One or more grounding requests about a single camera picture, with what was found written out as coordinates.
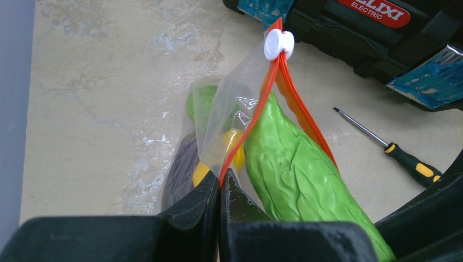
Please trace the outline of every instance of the gray floor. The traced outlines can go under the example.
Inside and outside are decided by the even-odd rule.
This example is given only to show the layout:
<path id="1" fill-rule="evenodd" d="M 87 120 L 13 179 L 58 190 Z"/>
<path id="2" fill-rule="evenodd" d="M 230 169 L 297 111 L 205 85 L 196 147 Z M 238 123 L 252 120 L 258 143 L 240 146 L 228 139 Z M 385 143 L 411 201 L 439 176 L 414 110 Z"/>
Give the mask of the gray floor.
<path id="1" fill-rule="evenodd" d="M 159 212 L 188 84 L 230 72 L 262 39 L 220 0 L 37 0 L 21 221 Z M 421 111 L 304 43 L 289 66 L 374 221 L 422 189 L 333 106 L 443 171 L 463 147 L 461 111 Z"/>

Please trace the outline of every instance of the screwdriver handle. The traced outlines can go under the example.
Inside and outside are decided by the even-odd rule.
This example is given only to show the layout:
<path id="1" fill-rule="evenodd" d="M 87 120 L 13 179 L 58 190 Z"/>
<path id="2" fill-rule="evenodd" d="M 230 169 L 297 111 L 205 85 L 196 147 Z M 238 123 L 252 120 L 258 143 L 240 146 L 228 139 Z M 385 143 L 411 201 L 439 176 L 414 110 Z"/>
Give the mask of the screwdriver handle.
<path id="1" fill-rule="evenodd" d="M 442 173 L 431 165 L 402 150 L 398 144 L 390 143 L 385 153 L 394 158 L 420 185 L 427 188 L 439 180 Z"/>

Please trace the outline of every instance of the brand logo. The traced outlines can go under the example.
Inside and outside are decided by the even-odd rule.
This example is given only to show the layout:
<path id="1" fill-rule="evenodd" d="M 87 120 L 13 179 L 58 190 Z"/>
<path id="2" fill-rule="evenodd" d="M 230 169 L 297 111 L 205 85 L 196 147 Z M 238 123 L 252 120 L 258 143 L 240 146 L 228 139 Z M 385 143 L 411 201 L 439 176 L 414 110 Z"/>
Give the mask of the brand logo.
<path id="1" fill-rule="evenodd" d="M 410 22 L 410 13 L 385 0 L 337 0 L 341 4 L 391 28 Z"/>

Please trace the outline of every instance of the blue tape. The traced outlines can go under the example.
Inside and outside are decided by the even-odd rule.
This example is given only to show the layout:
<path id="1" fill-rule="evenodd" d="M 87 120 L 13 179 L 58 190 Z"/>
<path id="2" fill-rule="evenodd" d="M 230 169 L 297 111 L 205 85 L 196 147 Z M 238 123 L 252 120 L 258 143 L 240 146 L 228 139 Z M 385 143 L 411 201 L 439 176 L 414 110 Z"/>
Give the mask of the blue tape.
<path id="1" fill-rule="evenodd" d="M 445 66 L 430 61 L 387 85 L 436 109 L 463 98 L 463 61 Z"/>
<path id="2" fill-rule="evenodd" d="M 261 20 L 267 30 L 280 17 L 284 23 L 293 4 L 294 0 L 240 0 L 238 8 Z"/>

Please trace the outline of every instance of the screwdriver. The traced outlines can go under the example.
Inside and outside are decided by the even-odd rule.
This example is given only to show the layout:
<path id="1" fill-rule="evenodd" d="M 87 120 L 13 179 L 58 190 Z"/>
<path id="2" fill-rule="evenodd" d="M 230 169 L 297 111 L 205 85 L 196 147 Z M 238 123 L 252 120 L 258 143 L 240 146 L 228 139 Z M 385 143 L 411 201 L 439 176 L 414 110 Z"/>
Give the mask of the screwdriver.
<path id="1" fill-rule="evenodd" d="M 372 131 L 368 130 L 366 127 L 362 126 L 355 119 L 351 118 L 348 114 L 344 113 L 338 108 L 333 108 L 338 112 L 343 118 L 352 123 L 354 126 L 362 130 L 369 137 L 373 138 L 375 141 L 384 146 L 384 152 L 394 158 L 411 176 L 415 181 L 420 185 L 427 188 L 432 185 L 434 182 L 441 178 L 442 173 L 439 172 L 436 168 L 431 165 L 428 165 L 420 161 L 415 156 L 402 150 L 396 143 L 387 143 L 374 134 Z"/>

